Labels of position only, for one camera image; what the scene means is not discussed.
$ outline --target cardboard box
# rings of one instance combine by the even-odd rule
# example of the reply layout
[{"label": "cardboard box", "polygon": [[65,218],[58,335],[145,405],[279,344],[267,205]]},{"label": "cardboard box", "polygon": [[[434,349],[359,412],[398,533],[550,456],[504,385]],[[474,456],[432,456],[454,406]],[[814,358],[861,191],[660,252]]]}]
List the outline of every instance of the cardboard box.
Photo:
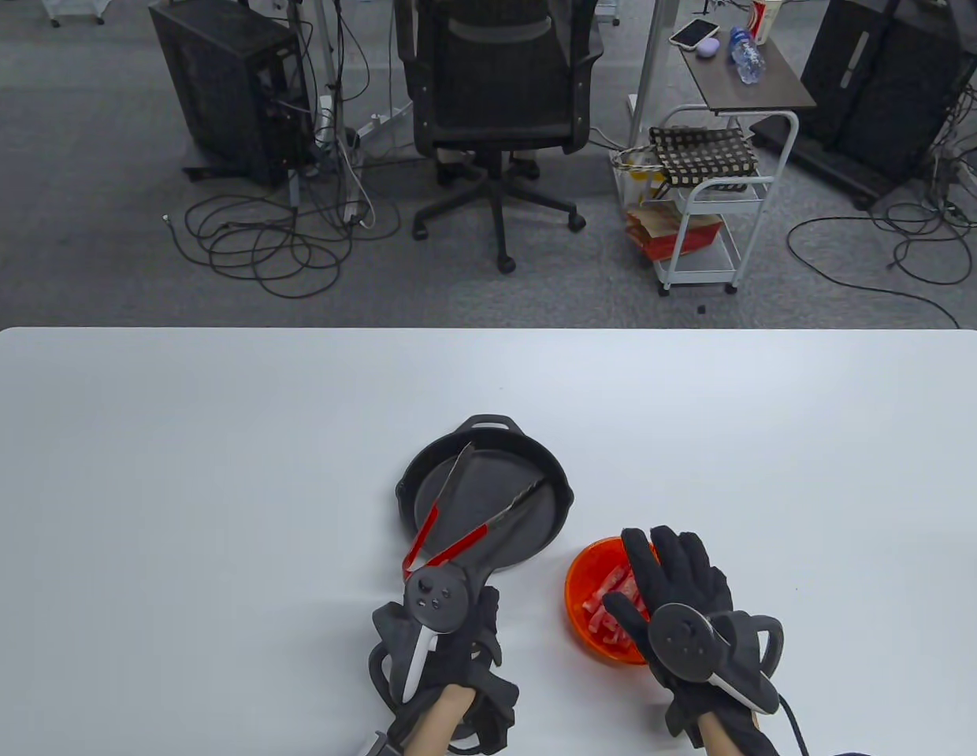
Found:
[{"label": "cardboard box", "polygon": [[[674,254],[674,242],[681,227],[681,214],[672,202],[638,206],[626,210],[626,234],[643,254],[654,262],[669,260]],[[716,241],[723,227],[721,216],[691,216],[681,245],[681,254],[697,252]]]}]

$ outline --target desk leg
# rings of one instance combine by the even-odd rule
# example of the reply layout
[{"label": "desk leg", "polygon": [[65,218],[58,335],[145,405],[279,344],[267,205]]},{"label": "desk leg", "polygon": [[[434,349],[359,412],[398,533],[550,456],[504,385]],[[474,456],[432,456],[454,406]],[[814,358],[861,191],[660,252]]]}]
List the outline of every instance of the desk leg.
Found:
[{"label": "desk leg", "polygon": [[[632,112],[632,126],[626,141],[629,147],[635,147],[639,140],[647,98],[654,92],[660,96],[667,89],[667,55],[672,47],[669,39],[674,33],[680,5],[681,0],[655,0],[653,4],[650,37],[646,40],[643,71],[639,76],[639,91],[635,98],[629,94],[629,109]],[[658,116],[662,108],[663,105],[658,104]]]}]

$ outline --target red bowl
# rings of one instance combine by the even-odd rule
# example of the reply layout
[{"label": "red bowl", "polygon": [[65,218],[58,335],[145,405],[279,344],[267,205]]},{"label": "red bowl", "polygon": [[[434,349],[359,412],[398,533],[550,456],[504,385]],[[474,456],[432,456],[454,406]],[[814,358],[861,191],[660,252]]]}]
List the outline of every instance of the red bowl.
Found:
[{"label": "red bowl", "polygon": [[565,576],[565,611],[572,629],[591,651],[623,665],[644,665],[646,661],[636,651],[635,645],[621,648],[619,645],[604,643],[600,640],[600,635],[592,634],[586,627],[590,615],[583,609],[583,602],[592,597],[604,577],[620,565],[628,566],[629,557],[622,540],[617,536],[596,541],[580,551],[572,565],[569,565],[569,572]]}]

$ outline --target plastic bottle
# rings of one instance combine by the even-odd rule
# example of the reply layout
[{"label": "plastic bottle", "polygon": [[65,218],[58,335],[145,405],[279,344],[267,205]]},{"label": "plastic bottle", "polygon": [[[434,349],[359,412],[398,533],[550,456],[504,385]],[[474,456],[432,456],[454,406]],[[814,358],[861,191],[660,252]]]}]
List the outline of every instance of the plastic bottle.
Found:
[{"label": "plastic bottle", "polygon": [[765,72],[765,58],[759,52],[751,32],[743,26],[734,26],[730,32],[730,57],[737,64],[741,82],[759,82]]}]

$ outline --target skillet handle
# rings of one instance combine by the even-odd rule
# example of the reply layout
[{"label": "skillet handle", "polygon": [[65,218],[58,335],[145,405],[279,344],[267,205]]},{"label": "skillet handle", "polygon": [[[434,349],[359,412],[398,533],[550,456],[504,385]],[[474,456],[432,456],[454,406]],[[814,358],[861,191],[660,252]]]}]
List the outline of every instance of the skillet handle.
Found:
[{"label": "skillet handle", "polygon": [[473,414],[466,421],[461,422],[460,428],[457,428],[456,432],[470,431],[470,429],[477,428],[478,425],[502,425],[509,432],[524,435],[524,431],[521,431],[520,426],[513,422],[513,418],[506,417],[504,414]]}]

